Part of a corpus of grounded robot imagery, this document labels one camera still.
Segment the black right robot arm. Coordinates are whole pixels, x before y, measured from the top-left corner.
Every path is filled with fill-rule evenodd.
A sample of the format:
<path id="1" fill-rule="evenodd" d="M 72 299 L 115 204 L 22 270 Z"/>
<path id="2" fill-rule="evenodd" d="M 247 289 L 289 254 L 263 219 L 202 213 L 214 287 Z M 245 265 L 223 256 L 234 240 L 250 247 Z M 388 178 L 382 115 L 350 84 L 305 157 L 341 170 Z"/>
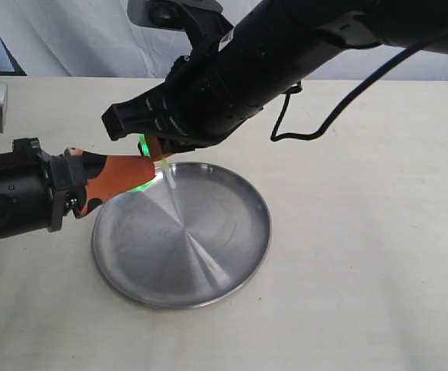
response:
<path id="1" fill-rule="evenodd" d="M 448 1 L 262 1 L 237 24 L 216 1 L 131 1 L 127 14 L 192 45 L 163 83 L 102 117 L 110 139 L 153 136 L 167 154 L 225 141 L 346 50 L 399 47 L 394 64 L 420 50 L 448 54 Z"/>

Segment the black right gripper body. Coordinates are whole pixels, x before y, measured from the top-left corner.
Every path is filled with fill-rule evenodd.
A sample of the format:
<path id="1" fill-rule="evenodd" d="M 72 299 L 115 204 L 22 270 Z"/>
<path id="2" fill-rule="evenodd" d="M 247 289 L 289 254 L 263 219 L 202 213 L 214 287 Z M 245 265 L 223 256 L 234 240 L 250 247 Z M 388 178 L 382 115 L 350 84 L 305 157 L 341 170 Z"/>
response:
<path id="1" fill-rule="evenodd" d="M 265 104 L 263 56 L 240 53 L 186 63 L 157 85 L 168 109 L 167 131 L 156 137 L 169 151 L 193 151 L 227 139 Z"/>

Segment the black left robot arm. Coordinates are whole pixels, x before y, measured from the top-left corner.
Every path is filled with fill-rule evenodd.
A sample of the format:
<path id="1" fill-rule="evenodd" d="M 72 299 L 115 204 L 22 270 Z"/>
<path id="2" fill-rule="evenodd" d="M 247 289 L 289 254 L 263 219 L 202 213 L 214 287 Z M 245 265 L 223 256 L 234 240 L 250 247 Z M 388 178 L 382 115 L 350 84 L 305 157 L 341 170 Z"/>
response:
<path id="1" fill-rule="evenodd" d="M 68 213 L 84 218 L 154 176 L 148 157 L 79 148 L 50 155 L 36 138 L 15 140 L 11 152 L 0 154 L 0 240 L 36 230 L 59 231 Z"/>

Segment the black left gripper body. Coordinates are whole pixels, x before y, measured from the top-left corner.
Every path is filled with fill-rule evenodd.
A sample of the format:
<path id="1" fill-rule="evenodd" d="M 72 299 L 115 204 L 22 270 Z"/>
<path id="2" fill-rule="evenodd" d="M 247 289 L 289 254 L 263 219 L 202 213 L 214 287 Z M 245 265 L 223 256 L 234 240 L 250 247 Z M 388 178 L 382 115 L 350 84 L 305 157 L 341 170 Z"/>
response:
<path id="1" fill-rule="evenodd" d="M 38 138 L 15 139 L 12 153 L 20 156 L 13 195 L 18 221 L 28 231 L 60 230 L 72 206 L 71 195 L 87 184 L 81 158 L 50 155 Z"/>

